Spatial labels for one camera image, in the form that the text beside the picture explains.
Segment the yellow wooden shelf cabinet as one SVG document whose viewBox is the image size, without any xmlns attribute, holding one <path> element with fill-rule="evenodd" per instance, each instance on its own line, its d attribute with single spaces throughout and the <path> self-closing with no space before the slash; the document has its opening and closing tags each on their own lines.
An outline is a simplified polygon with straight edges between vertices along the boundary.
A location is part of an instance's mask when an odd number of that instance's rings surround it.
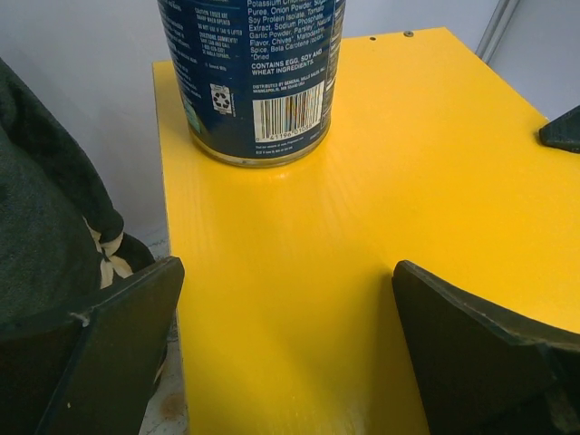
<svg viewBox="0 0 580 435">
<path fill-rule="evenodd" d="M 327 136 L 273 169 L 202 152 L 153 75 L 190 433 L 426 433 L 402 260 L 578 331 L 579 158 L 449 30 L 343 39 Z"/>
</svg>

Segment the black floral plush blanket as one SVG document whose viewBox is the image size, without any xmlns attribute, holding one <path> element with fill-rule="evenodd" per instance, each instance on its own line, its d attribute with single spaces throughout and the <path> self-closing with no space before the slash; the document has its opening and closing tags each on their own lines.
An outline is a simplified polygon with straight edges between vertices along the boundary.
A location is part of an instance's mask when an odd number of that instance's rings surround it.
<svg viewBox="0 0 580 435">
<path fill-rule="evenodd" d="M 152 265 L 92 162 L 1 65 L 1 321 L 102 290 Z"/>
</svg>

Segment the aluminium corner post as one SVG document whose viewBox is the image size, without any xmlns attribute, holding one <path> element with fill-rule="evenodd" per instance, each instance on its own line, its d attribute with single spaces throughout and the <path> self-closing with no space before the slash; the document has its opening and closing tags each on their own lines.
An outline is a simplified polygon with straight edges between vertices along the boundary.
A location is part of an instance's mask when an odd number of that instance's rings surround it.
<svg viewBox="0 0 580 435">
<path fill-rule="evenodd" d="M 499 0 L 478 43 L 476 56 L 489 64 L 519 6 L 519 0 Z"/>
</svg>

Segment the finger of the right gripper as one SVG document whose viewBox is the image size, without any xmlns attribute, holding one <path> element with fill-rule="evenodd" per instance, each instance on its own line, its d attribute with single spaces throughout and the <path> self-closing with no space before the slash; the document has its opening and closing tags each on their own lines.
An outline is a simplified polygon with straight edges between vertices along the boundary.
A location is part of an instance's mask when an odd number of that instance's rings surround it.
<svg viewBox="0 0 580 435">
<path fill-rule="evenodd" d="M 580 106 L 550 121 L 538 131 L 542 145 L 572 153 L 580 152 Z"/>
</svg>

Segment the floral patterned table mat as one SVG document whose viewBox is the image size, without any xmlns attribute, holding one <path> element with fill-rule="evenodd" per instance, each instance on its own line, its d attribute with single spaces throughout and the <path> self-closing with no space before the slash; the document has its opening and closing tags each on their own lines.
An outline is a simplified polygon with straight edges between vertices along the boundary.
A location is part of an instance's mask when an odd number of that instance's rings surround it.
<svg viewBox="0 0 580 435">
<path fill-rule="evenodd" d="M 178 317 L 174 314 L 167 341 L 167 359 L 158 389 L 150 399 L 140 434 L 189 434 Z"/>
</svg>

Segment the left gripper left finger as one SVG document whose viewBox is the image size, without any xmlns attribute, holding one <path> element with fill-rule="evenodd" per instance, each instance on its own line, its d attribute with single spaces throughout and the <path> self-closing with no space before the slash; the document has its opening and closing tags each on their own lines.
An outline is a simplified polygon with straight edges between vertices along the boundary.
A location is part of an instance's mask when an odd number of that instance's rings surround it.
<svg viewBox="0 0 580 435">
<path fill-rule="evenodd" d="M 136 434 L 184 281 L 173 256 L 1 326 L 4 434 Z"/>
</svg>

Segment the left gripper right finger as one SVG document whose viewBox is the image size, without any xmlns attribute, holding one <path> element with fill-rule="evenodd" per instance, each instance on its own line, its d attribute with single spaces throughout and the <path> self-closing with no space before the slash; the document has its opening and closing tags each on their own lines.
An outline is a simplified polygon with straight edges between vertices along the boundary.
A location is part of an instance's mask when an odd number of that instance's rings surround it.
<svg viewBox="0 0 580 435">
<path fill-rule="evenodd" d="M 433 434 L 576 434 L 579 336 L 401 261 L 394 298 Z"/>
</svg>

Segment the blue soup can top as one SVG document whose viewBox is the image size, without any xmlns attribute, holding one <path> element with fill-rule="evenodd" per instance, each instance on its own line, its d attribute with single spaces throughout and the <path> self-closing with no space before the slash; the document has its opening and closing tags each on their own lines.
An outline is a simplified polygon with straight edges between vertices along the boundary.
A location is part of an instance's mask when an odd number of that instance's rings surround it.
<svg viewBox="0 0 580 435">
<path fill-rule="evenodd" d="M 329 131 L 343 0 L 158 4 L 194 142 L 217 160 L 273 167 Z"/>
</svg>

